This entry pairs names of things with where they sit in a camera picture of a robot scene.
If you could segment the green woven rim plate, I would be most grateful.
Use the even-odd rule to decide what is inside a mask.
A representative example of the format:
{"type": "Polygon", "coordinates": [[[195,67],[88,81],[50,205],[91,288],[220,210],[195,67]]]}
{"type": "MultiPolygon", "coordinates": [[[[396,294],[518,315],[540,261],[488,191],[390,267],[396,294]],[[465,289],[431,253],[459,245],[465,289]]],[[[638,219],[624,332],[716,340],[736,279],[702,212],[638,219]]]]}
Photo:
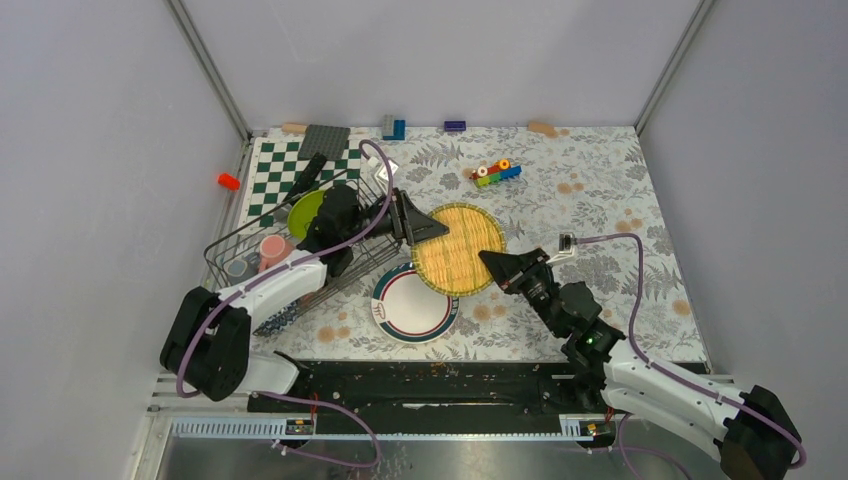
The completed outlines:
{"type": "Polygon", "coordinates": [[[483,208],[463,202],[441,205],[430,216],[444,224],[448,233],[411,248],[411,260],[420,279],[432,290],[451,297],[485,290],[493,277],[479,253],[506,251],[500,223],[483,208]]]}

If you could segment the lime green plastic plate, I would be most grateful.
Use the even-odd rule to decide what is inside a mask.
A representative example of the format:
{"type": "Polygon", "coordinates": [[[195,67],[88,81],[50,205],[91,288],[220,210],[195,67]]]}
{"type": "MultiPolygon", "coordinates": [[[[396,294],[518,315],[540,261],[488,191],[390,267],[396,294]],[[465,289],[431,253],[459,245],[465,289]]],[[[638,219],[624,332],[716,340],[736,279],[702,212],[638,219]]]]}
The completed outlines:
{"type": "Polygon", "coordinates": [[[304,240],[312,221],[324,201],[324,190],[315,190],[305,194],[291,208],[286,224],[291,236],[304,240]]]}

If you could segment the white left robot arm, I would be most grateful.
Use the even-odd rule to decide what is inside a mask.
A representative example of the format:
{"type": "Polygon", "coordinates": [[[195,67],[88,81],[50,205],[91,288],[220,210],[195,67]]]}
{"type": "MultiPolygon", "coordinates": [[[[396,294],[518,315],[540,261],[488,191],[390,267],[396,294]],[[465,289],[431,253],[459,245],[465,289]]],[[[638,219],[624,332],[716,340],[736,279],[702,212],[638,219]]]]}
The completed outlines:
{"type": "Polygon", "coordinates": [[[415,246],[448,231],[415,207],[403,190],[393,189],[365,206],[352,187],[331,187],[305,238],[280,263],[231,287],[196,287],[185,295],[160,365],[176,375],[183,398],[203,395],[221,401],[236,392],[271,392],[285,410],[299,410],[309,401],[308,381],[285,355],[253,352],[253,332],[341,274],[352,260],[353,245],[390,236],[415,246]]]}

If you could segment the pink mug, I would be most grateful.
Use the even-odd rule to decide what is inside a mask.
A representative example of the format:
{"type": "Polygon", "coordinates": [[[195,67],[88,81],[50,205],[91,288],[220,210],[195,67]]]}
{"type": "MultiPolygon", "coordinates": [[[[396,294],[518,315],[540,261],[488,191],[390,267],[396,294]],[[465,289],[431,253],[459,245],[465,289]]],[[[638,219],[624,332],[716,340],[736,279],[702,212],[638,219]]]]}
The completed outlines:
{"type": "Polygon", "coordinates": [[[285,260],[295,249],[288,239],[279,234],[268,235],[259,244],[260,263],[259,272],[279,264],[285,260]]]}

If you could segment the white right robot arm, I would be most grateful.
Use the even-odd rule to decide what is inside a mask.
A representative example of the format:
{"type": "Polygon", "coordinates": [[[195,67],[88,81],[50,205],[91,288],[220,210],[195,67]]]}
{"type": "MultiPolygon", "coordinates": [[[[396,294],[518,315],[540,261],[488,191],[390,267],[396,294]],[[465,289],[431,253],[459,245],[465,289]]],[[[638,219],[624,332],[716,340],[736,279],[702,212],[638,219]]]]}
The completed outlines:
{"type": "Polygon", "coordinates": [[[630,337],[601,319],[585,283],[555,281],[541,249],[479,257],[503,292],[522,295],[564,340],[562,352],[583,377],[573,386],[583,410],[607,405],[648,420],[718,461],[730,479],[782,479],[800,461],[800,434],[772,391],[743,391],[639,355],[630,337]]]}

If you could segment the white plate teal rim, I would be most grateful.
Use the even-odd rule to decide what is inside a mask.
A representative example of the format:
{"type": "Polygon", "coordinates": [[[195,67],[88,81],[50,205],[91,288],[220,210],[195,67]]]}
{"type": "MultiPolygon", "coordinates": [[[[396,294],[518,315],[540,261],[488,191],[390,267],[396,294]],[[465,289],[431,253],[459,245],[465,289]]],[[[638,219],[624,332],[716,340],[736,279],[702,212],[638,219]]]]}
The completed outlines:
{"type": "Polygon", "coordinates": [[[370,298],[371,313],[383,333],[394,340],[422,344],[438,339],[452,327],[460,300],[432,290],[411,262],[387,271],[370,298]]]}

